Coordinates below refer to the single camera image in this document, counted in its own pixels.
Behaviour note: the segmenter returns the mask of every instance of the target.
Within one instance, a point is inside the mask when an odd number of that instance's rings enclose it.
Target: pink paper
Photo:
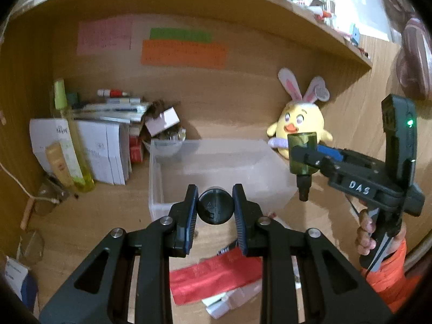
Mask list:
[[[104,50],[130,50],[131,15],[80,22],[77,55],[92,55]]]

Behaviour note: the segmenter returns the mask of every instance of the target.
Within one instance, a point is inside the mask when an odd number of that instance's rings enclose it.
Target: red box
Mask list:
[[[144,147],[141,141],[138,145],[129,146],[129,152],[132,163],[142,163],[144,161]]]
[[[129,146],[138,146],[141,143],[139,136],[129,136]]]

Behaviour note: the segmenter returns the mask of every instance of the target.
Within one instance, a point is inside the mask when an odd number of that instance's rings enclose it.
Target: yellow bottle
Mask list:
[[[65,155],[66,162],[68,163],[70,175],[78,191],[91,191],[94,189],[95,183],[93,181],[90,169],[87,165],[86,157],[82,150],[78,130],[75,123],[73,122],[72,110],[70,107],[68,107],[63,79],[55,81],[54,90],[55,108],[60,111],[61,117],[67,120],[68,128],[66,128],[66,130],[69,129],[70,137],[72,139],[73,150],[68,150],[68,153],[65,153],[66,150],[63,147],[65,143],[60,143],[62,145],[62,150]],[[74,157],[69,157],[69,152],[72,152],[73,154],[73,151],[75,152],[76,160],[74,159]]]
[[[48,162],[55,177],[63,184],[64,187],[74,186],[73,179],[70,176],[68,164],[64,159],[63,151],[61,150],[61,144],[56,141],[52,145],[49,145],[45,149]]]

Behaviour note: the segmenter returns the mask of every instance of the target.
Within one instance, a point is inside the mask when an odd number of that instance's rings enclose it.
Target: red paper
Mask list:
[[[245,257],[237,247],[193,266],[170,272],[176,305],[200,301],[251,284],[262,277],[259,257]]]
[[[225,68],[227,49],[216,43],[179,40],[144,40],[141,63],[150,66]]]
[[[131,15],[80,22],[77,55],[92,55],[104,50],[130,50]]]
[[[144,149],[143,143],[138,143],[138,145],[130,146],[130,161],[132,163],[142,163],[144,161]]]
[[[138,146],[142,142],[139,136],[129,136],[129,146]]]

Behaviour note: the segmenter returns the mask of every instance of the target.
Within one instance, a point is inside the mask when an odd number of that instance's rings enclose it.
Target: label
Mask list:
[[[212,36],[206,31],[181,28],[152,28],[150,40],[181,40],[197,43],[211,43]]]
[[[75,183],[85,185],[83,173],[79,167],[78,159],[76,158],[75,149],[73,148],[72,137],[70,136],[69,124],[66,119],[56,120],[57,137],[63,151],[64,160],[66,161],[69,174]]]
[[[370,190],[370,187],[363,186],[362,184],[357,184],[357,182],[355,182],[354,180],[351,180],[351,182],[349,183],[349,188],[357,192],[360,192],[363,195],[369,194],[369,190]]]
[[[141,64],[224,69],[227,48],[215,43],[178,40],[144,40]]]

